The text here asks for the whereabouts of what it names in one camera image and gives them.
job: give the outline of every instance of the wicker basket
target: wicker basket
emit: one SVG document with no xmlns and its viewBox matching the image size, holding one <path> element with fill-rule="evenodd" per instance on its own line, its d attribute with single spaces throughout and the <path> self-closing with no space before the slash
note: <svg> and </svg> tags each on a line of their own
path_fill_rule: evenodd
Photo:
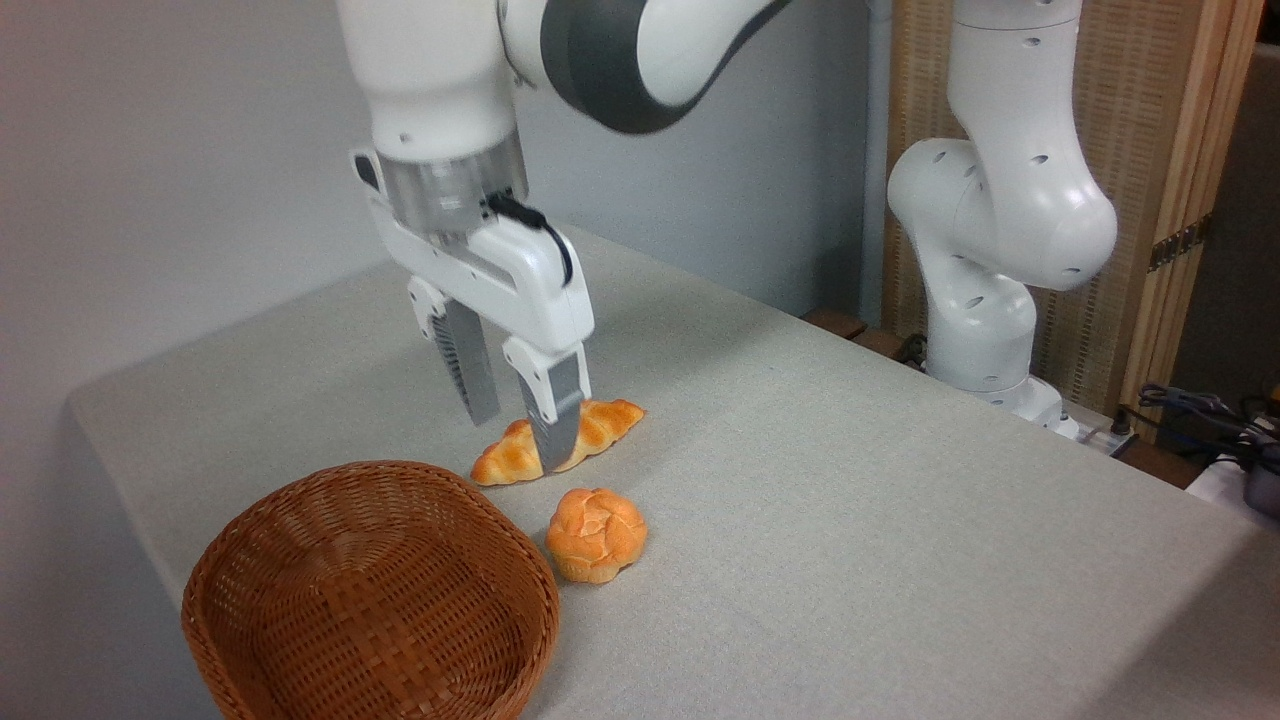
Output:
<svg viewBox="0 0 1280 720">
<path fill-rule="evenodd" d="M 356 462 L 232 520 L 182 624 L 227 717 L 516 717 L 559 596 L 534 543 L 453 473 Z"/>
</svg>

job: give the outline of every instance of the white wall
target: white wall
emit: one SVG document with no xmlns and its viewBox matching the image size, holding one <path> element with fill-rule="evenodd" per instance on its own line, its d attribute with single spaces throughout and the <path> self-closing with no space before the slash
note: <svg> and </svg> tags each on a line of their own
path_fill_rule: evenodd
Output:
<svg viewBox="0 0 1280 720">
<path fill-rule="evenodd" d="M 847 306 L 864 35 L 861 4 L 795 0 L 660 137 L 522 95 L 534 200 L 782 309 Z M 329 3 L 4 5 L 0 716 L 214 716 L 64 400 L 380 261 L 346 164 L 366 122 Z"/>
</svg>

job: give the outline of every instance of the metal hinge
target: metal hinge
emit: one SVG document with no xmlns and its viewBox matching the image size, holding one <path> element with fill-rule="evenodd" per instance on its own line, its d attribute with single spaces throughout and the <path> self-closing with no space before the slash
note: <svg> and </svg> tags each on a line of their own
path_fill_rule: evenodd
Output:
<svg viewBox="0 0 1280 720">
<path fill-rule="evenodd" d="M 1208 240 L 1210 232 L 1212 231 L 1212 225 L 1213 225 L 1213 213 L 1210 213 L 1203 218 L 1196 220 L 1193 224 L 1157 242 L 1151 249 L 1151 264 L 1147 265 L 1147 272 L 1155 273 L 1156 270 L 1172 263 L 1178 258 L 1187 255 L 1197 245 L 1203 243 L 1206 240 Z"/>
</svg>

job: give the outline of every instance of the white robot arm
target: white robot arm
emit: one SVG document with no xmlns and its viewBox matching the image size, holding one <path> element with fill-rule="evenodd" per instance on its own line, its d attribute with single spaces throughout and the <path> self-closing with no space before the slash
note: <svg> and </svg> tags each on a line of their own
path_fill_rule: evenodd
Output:
<svg viewBox="0 0 1280 720">
<path fill-rule="evenodd" d="M 1061 402 L 1028 379 L 1036 311 L 1020 282 L 1083 283 L 1115 238 L 1071 117 L 1080 1 L 956 0 L 950 97 L 973 142 L 919 143 L 890 183 L 929 292 L 929 373 L 1036 420 Z M 590 397 L 594 315 L 572 246 L 521 204 L 515 78 L 618 132 L 659 131 L 786 4 L 338 0 L 372 115 L 375 152 L 356 169 L 413 274 L 422 333 L 477 424 L 498 411 L 479 315 L 511 333 L 544 466 L 568 457 Z"/>
<path fill-rule="evenodd" d="M 577 255 L 527 195 L 518 72 L 620 132 L 662 129 L 698 102 L 787 0 L 338 0 L 375 152 L 356 170 L 410 299 L 472 421 L 498 413 L 480 316 L 506 360 L 547 469 L 590 397 L 594 315 Z"/>
<path fill-rule="evenodd" d="M 1036 305 L 1023 283 L 1078 287 L 1115 245 L 1115 209 L 1071 109 L 1080 5 L 959 0 L 947 99 L 972 141 L 918 142 L 888 186 L 924 275 L 928 373 L 1066 436 L 1061 396 L 1029 374 Z"/>
</svg>

